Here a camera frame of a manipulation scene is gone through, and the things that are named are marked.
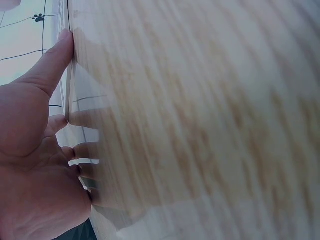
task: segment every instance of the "paw print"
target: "paw print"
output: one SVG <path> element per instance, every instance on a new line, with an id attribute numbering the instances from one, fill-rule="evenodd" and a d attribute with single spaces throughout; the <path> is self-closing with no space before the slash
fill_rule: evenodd
<path id="1" fill-rule="evenodd" d="M 39 16 L 38 15 L 34 15 L 34 17 L 32 19 L 35 19 L 35 22 L 41 22 L 45 20 L 45 15 L 42 16 L 42 14 L 40 13 Z"/>

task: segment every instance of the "finger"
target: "finger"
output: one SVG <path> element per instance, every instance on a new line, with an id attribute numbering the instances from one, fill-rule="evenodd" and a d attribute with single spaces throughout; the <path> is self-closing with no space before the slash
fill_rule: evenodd
<path id="1" fill-rule="evenodd" d="M 97 188 L 90 187 L 88 188 L 87 193 L 93 205 L 96 205 L 96 206 L 105 205 L 102 199 L 102 196 L 100 195 L 99 190 Z"/>
<path id="2" fill-rule="evenodd" d="M 99 159 L 97 142 L 85 142 L 73 148 L 75 159 Z"/>
<path id="3" fill-rule="evenodd" d="M 74 126 L 98 129 L 104 117 L 110 115 L 110 108 L 99 108 L 86 111 L 73 112 L 69 115 L 69 122 Z"/>
<path id="4" fill-rule="evenodd" d="M 92 179 L 96 181 L 100 181 L 100 166 L 98 164 L 92 163 L 80 163 L 78 165 L 78 170 L 80 171 L 80 176 L 87 179 Z"/>
<path id="5" fill-rule="evenodd" d="M 15 9 L 21 4 L 21 0 L 0 0 L 0 11 Z"/>
<path id="6" fill-rule="evenodd" d="M 70 167 L 71 171 L 74 172 L 74 174 L 77 176 L 77 177 L 80 177 L 80 174 L 81 174 L 81 170 L 80 170 L 80 167 L 78 165 L 72 165 Z"/>
<path id="7" fill-rule="evenodd" d="M 63 146 L 62 148 L 62 152 L 66 157 L 66 160 L 69 162 L 73 159 L 75 159 L 75 151 L 73 150 L 72 147 L 68 147 L 68 146 Z"/>
<path id="8" fill-rule="evenodd" d="M 73 55 L 73 35 L 65 29 L 60 34 L 59 42 L 30 71 L 14 82 L 34 85 L 51 98 Z"/>
<path id="9" fill-rule="evenodd" d="M 55 135 L 61 129 L 65 128 L 68 125 L 66 117 L 63 115 L 50 116 L 48 121 L 48 128 L 52 130 L 52 133 Z"/>

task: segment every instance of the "wooden board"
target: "wooden board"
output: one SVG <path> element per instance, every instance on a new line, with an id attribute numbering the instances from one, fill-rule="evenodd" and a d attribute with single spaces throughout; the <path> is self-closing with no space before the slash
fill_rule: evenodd
<path id="1" fill-rule="evenodd" d="M 70 0 L 69 17 L 98 239 L 320 239 L 320 3 Z"/>

